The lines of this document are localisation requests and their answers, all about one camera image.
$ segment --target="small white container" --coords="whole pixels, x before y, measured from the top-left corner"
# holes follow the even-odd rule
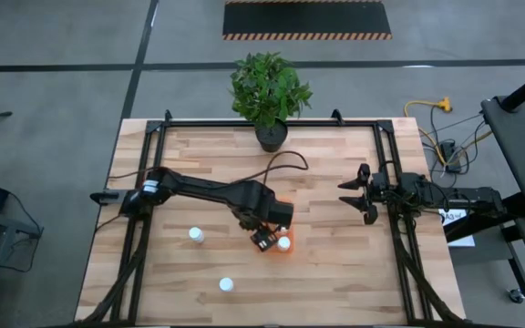
[[[289,251],[291,248],[291,240],[289,237],[283,236],[279,238],[279,241],[277,242],[277,247],[279,248],[279,251]]]
[[[190,235],[190,238],[193,241],[196,241],[197,243],[203,243],[204,242],[204,233],[201,231],[198,227],[193,227],[190,229],[190,232],[188,233]]]
[[[234,289],[234,282],[230,278],[220,279],[220,290],[223,292],[232,292]]]

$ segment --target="gray floor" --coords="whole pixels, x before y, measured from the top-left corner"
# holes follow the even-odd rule
[[[292,60],[524,59],[525,0],[385,0],[392,41],[222,42],[223,1],[161,0],[146,62],[227,62],[255,51]],[[0,65],[134,62],[149,0],[0,0]],[[131,116],[232,118],[231,71],[144,72]],[[454,111],[436,112],[438,128],[477,114],[479,102],[525,81],[525,67],[301,69],[313,109],[326,117],[396,117],[414,99],[448,96]],[[129,72],[0,73],[0,186],[12,190],[46,227],[34,269],[0,281],[0,327],[68,323],[74,316],[98,207],[88,194],[103,187],[129,84]],[[429,130],[429,108],[411,115]],[[480,118],[444,130],[468,136]],[[494,138],[457,186],[518,190]],[[14,212],[22,218],[20,212]],[[517,245],[525,262],[523,245]],[[25,264],[19,251],[14,263]],[[469,319],[525,327],[525,302],[505,291],[515,281],[505,261],[456,261]]]

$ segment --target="yellow and black striped mat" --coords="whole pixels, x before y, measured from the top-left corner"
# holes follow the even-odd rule
[[[222,38],[261,40],[390,40],[380,0],[229,0]]]

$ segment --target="wooden tabletop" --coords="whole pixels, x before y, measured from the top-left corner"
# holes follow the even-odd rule
[[[416,121],[391,119],[403,171],[428,174]],[[146,121],[123,121],[110,175],[138,169]],[[173,197],[153,214],[138,324],[406,322],[386,208],[378,206],[378,220],[365,226],[357,210],[337,199],[358,195],[337,185],[353,179],[361,163],[377,167],[371,128],[290,128],[282,150],[302,153],[310,166],[308,171],[275,170],[268,179],[277,195],[294,202],[293,252],[260,253],[224,205]],[[252,128],[168,128],[161,165],[230,182],[264,169],[271,156],[261,150]],[[300,159],[282,155],[275,164],[300,164]],[[111,179],[108,187],[131,189],[134,180]],[[118,205],[103,208],[99,223],[117,213]],[[203,244],[189,239],[193,226],[204,231]],[[90,314],[116,280],[126,227],[126,219],[118,219],[97,233],[77,319]],[[424,213],[417,219],[417,238],[425,275],[451,310],[463,316],[438,216]],[[223,277],[233,279],[233,292],[219,289]],[[422,317],[414,283],[411,290],[417,317]],[[129,307],[128,292],[122,313]]]

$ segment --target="caster wheel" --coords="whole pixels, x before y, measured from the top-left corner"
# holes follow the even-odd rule
[[[515,289],[510,291],[510,299],[512,302],[521,304],[524,302],[524,294],[521,293],[520,289]]]

